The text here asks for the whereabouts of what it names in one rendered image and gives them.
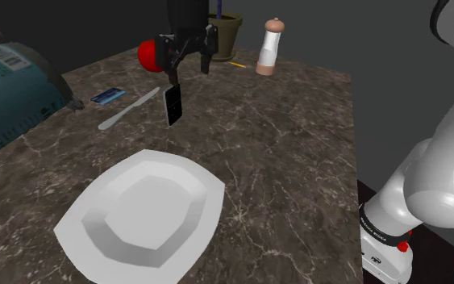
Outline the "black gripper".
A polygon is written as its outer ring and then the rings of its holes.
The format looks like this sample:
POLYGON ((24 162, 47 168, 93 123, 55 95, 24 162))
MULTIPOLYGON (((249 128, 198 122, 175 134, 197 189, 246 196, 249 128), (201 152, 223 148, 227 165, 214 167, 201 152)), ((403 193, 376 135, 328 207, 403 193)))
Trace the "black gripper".
POLYGON ((202 44, 201 72, 209 73, 212 56, 219 50, 218 28, 208 25, 209 0, 167 0, 167 11, 171 35, 155 36, 155 63, 175 86, 190 40, 202 44))

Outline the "olive plant pot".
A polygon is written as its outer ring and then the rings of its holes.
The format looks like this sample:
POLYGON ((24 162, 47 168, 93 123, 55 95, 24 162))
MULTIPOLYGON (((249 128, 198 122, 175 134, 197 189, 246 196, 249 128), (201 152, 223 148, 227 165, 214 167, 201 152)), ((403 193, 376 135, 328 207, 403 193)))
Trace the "olive plant pot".
POLYGON ((219 50, 212 56, 212 61, 230 61, 235 56, 233 47, 243 18, 239 14, 225 11, 223 0, 215 0, 214 8, 215 10, 209 14, 209 24, 218 28, 219 50))

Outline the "red ball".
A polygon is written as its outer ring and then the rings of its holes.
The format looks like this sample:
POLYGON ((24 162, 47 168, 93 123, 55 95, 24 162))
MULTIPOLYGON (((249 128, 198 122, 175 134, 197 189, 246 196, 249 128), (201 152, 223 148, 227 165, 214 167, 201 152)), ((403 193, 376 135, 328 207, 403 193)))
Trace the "red ball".
POLYGON ((141 66, 148 72, 160 73, 162 69, 156 64, 155 40, 145 40, 140 44, 137 51, 141 66))

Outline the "black phone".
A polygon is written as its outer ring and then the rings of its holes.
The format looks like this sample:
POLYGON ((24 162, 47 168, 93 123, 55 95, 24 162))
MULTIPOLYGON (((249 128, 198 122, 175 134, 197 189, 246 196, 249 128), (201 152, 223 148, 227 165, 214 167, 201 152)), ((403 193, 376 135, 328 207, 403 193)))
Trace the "black phone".
POLYGON ((168 125, 172 126, 182 116, 181 87, 179 84, 170 86, 163 92, 163 102, 168 125))

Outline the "white and tan pepper mill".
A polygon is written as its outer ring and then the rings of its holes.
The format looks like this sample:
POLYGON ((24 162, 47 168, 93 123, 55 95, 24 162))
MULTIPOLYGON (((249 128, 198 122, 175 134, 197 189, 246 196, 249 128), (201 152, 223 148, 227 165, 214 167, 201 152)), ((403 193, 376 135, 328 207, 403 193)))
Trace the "white and tan pepper mill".
POLYGON ((264 28, 264 42, 256 63, 256 72, 263 76, 271 76, 275 68, 278 45, 281 33, 285 30, 285 24, 279 18, 274 18, 268 20, 264 28))

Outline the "silver table knife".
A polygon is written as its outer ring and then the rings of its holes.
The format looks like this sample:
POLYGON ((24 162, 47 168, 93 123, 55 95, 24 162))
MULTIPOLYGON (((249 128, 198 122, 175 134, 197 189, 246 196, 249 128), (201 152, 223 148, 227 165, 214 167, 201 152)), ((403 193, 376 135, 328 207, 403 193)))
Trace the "silver table knife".
POLYGON ((101 130, 101 131, 104 131, 110 127, 112 127, 113 125, 115 125, 126 113, 128 113, 129 111, 131 111, 133 108, 136 108, 140 105, 142 105, 143 103, 147 102, 150 98, 152 98, 154 95, 156 95, 158 93, 158 91, 160 90, 160 87, 156 87, 154 90, 148 92, 147 94, 145 94, 144 96, 142 96, 141 98, 139 98, 137 101, 133 102, 130 106, 126 107, 125 109, 123 109, 122 111, 120 111, 118 114, 110 117, 109 119, 105 120, 104 122, 100 123, 98 125, 98 130, 101 130))

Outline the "blue card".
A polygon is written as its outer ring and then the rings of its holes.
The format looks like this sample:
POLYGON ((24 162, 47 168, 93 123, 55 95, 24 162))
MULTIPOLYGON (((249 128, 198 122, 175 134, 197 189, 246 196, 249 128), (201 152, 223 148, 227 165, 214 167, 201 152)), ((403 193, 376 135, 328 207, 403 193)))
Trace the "blue card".
POLYGON ((92 102, 96 102, 97 104, 100 105, 106 105, 107 103, 110 103, 114 101, 115 99, 119 98, 120 96, 124 95, 126 93, 125 90, 121 90, 118 88, 110 88, 94 97, 92 97, 90 100, 92 102))

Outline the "white plate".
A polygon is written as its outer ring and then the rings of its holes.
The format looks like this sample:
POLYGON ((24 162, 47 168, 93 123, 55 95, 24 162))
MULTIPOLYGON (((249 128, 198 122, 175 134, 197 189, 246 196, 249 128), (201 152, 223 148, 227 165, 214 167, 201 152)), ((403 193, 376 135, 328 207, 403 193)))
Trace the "white plate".
POLYGON ((54 233, 96 284, 178 284, 215 233, 224 191, 190 159, 145 149, 97 177, 54 233))

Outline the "teal packet with label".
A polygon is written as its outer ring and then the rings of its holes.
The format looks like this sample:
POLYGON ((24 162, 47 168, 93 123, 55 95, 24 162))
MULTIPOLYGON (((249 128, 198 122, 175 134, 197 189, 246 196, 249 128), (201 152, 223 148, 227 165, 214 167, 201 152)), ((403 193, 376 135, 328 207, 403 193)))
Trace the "teal packet with label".
POLYGON ((0 38, 0 149, 63 107, 83 110, 59 72, 36 50, 0 38))

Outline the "dark robot stand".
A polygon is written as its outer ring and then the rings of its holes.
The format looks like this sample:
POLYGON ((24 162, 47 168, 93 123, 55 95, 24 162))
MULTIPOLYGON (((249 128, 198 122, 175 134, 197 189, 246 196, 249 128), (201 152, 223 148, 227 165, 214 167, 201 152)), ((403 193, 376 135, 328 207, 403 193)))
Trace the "dark robot stand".
POLYGON ((413 230, 409 245, 414 258, 407 284, 454 284, 454 246, 424 225, 413 230))

